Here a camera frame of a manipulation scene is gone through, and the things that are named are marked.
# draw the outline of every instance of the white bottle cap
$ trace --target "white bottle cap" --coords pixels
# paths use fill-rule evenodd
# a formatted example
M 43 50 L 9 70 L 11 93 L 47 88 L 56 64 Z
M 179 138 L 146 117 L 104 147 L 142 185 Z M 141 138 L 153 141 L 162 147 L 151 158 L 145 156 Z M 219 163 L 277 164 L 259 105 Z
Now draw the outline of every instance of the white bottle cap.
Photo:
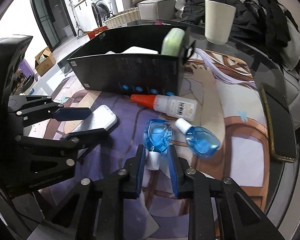
M 167 113 L 168 96 L 156 95 L 153 104 L 153 110 L 161 113 Z
M 192 127 L 192 125 L 183 118 L 179 118 L 174 124 L 183 134 L 186 134 L 186 132 Z
M 151 171 L 157 171 L 160 169 L 161 153 L 149 152 L 146 157 L 146 167 Z

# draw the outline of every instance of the white smartphone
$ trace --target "white smartphone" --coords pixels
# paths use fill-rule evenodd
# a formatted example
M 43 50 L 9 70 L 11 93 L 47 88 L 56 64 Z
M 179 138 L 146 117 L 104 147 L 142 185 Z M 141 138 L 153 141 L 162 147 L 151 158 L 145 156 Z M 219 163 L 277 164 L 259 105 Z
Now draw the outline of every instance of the white smartphone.
M 108 106 L 101 105 L 86 119 L 82 120 L 82 122 L 72 132 L 87 131 L 98 128 L 109 130 L 112 126 L 114 126 L 117 120 L 117 116 Z

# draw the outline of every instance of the black clothing pile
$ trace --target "black clothing pile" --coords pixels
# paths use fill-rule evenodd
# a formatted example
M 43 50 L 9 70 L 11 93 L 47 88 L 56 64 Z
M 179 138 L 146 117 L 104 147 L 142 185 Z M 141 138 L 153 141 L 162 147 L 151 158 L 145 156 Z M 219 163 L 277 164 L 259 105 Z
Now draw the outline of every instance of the black clothing pile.
M 205 18 L 205 0 L 186 0 L 181 22 L 199 25 Z M 242 40 L 268 55 L 282 65 L 280 52 L 287 47 L 290 34 L 286 16 L 298 28 L 290 12 L 279 6 L 277 0 L 212 0 L 236 7 L 230 37 Z

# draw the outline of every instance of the green sponge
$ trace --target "green sponge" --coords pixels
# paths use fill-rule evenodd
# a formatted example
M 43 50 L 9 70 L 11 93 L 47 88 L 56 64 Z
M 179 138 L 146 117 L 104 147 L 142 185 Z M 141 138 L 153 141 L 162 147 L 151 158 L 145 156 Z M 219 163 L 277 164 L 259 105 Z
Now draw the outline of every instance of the green sponge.
M 163 39 L 161 55 L 177 57 L 185 31 L 179 28 L 171 29 Z

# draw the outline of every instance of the gold phone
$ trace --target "gold phone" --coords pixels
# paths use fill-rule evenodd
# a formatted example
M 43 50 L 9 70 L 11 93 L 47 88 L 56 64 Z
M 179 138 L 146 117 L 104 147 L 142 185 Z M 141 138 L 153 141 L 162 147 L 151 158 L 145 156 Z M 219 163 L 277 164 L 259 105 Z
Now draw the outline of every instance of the gold phone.
M 270 155 L 279 161 L 295 162 L 298 158 L 296 137 L 284 94 L 263 83 L 260 95 L 268 126 Z

